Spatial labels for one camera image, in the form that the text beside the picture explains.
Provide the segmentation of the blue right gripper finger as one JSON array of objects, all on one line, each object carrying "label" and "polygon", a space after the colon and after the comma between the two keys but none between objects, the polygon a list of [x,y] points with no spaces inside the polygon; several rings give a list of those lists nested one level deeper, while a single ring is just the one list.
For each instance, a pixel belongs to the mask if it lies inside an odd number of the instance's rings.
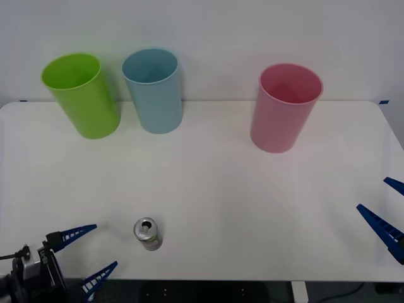
[{"label": "blue right gripper finger", "polygon": [[403,232],[396,229],[362,204],[357,205],[356,209],[383,241],[390,254],[397,262],[403,264]]},{"label": "blue right gripper finger", "polygon": [[386,183],[387,185],[389,185],[390,187],[392,187],[397,192],[399,192],[401,195],[404,195],[404,183],[403,182],[397,181],[390,177],[386,177],[383,180],[383,182]]}]

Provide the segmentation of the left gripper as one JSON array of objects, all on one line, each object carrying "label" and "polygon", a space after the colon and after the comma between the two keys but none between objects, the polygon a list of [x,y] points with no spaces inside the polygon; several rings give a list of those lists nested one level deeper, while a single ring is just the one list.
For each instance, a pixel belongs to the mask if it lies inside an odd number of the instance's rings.
[{"label": "left gripper", "polygon": [[[67,301],[68,291],[55,253],[96,228],[96,224],[91,224],[46,235],[46,241],[43,241],[43,246],[38,250],[40,258],[40,276],[44,288],[42,291],[42,302]],[[103,283],[108,279],[109,275],[114,271],[117,265],[118,262],[114,261],[80,283],[82,302],[88,302],[91,299],[91,297],[102,287]]]}]

